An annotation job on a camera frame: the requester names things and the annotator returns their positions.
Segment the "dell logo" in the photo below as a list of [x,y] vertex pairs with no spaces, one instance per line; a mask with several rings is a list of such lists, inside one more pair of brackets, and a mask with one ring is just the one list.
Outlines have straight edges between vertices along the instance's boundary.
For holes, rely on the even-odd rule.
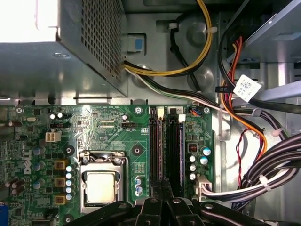
[[24,152],[24,159],[25,159],[25,162],[24,162],[24,166],[25,166],[24,174],[31,174],[32,173],[32,169],[31,169],[31,166],[32,166],[32,162],[31,162],[32,152],[31,151]]

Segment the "white connector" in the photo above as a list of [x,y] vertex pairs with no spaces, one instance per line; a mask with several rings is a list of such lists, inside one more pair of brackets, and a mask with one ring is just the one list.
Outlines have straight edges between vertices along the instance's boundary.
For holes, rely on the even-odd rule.
[[212,183],[204,176],[199,176],[196,179],[196,185],[194,186],[194,189],[196,191],[196,195],[198,197],[199,202],[205,201],[205,196],[202,195],[202,186],[208,186],[210,189],[212,189]]
[[61,141],[62,132],[60,131],[51,131],[45,134],[46,142],[58,142]]

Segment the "blue port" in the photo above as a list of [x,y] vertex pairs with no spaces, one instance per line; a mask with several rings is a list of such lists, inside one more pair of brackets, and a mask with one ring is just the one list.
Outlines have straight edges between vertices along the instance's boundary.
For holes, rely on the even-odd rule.
[[8,226],[8,206],[0,206],[0,225]]

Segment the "power connector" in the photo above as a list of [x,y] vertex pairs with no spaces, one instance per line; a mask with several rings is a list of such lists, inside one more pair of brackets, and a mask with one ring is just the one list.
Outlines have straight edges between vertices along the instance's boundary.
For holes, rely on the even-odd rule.
[[204,176],[197,177],[194,189],[199,202],[206,201],[206,197],[202,195],[202,186],[206,186],[212,189],[212,183]]

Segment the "white wire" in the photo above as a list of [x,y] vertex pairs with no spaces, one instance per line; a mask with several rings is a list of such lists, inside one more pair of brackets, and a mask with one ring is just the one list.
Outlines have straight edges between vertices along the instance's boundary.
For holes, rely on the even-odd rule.
[[209,104],[208,102],[204,101],[204,100],[201,100],[199,98],[196,98],[196,97],[190,97],[190,96],[185,96],[185,95],[178,95],[178,94],[170,94],[170,93],[167,93],[167,92],[164,92],[164,91],[158,91],[156,89],[154,89],[149,83],[147,83],[144,79],[142,79],[138,74],[136,74],[135,72],[129,70],[129,69],[125,69],[127,72],[129,72],[131,75],[135,76],[136,78],[138,78],[140,81],[142,81],[147,87],[149,87],[151,90],[153,90],[154,92],[156,93],[159,93],[161,95],[171,95],[171,96],[174,96],[174,97],[180,97],[180,98],[184,98],[184,99],[190,99],[190,100],[193,100],[193,101],[196,101],[202,105],[205,105],[207,107],[210,107],[210,108],[213,108],[217,111],[222,111],[223,113],[226,113],[226,114],[229,114],[227,111],[225,110],[221,110],[219,107],[217,106],[214,106],[214,105],[211,105]]
[[[288,172],[288,170],[290,169],[282,169],[279,173],[277,173],[274,177],[272,177],[271,179],[269,179],[267,181],[267,183],[271,183],[277,179],[279,179],[280,177],[282,177],[285,173]],[[209,190],[207,190],[206,186],[202,186],[202,192],[206,195],[206,196],[223,196],[223,195],[229,195],[229,194],[239,194],[239,193],[243,193],[243,192],[248,192],[248,191],[252,191],[256,188],[259,188],[261,186],[264,186],[264,184],[258,184],[252,187],[248,187],[248,188],[244,188],[244,189],[240,189],[240,190],[235,190],[235,191],[229,191],[229,192],[219,192],[219,193],[215,193],[215,192],[211,192]]]

